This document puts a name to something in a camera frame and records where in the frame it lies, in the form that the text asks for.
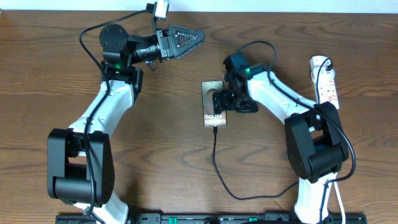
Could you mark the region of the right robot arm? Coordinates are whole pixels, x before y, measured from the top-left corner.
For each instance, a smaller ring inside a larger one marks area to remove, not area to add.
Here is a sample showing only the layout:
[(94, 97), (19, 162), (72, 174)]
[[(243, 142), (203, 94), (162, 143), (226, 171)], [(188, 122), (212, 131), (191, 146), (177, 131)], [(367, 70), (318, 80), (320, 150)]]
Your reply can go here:
[(299, 177), (295, 219), (325, 222), (330, 186), (349, 179), (356, 168), (338, 108), (328, 100), (299, 95), (270, 66), (248, 64), (242, 52), (227, 56), (223, 65), (228, 88), (213, 94), (215, 113), (256, 113), (263, 105), (276, 116), (284, 125), (288, 160)]

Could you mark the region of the Galaxy smartphone with bronze screen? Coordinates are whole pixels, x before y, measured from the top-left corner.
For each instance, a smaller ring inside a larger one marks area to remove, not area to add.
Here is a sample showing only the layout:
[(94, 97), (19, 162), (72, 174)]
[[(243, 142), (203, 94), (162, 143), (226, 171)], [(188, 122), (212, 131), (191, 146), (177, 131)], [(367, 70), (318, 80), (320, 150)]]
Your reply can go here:
[(213, 99), (213, 94), (221, 93), (221, 90), (223, 90), (223, 88), (223, 81), (221, 80), (207, 81), (201, 83), (203, 125), (206, 128), (227, 125), (226, 112), (216, 112), (214, 105), (215, 100)]

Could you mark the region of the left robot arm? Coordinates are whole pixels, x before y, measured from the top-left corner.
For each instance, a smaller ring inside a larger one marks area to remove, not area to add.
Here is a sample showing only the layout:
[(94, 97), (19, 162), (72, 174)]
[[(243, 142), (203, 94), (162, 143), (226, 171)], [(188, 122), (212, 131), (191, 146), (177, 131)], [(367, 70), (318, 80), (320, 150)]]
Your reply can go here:
[(47, 190), (50, 197), (83, 210), (58, 215), (56, 223), (137, 223), (138, 216), (114, 191), (110, 139), (142, 89), (138, 63), (180, 58), (205, 40), (202, 30), (170, 25), (152, 35), (129, 35), (118, 24), (99, 35), (103, 61), (101, 87), (88, 109), (67, 129), (47, 139)]

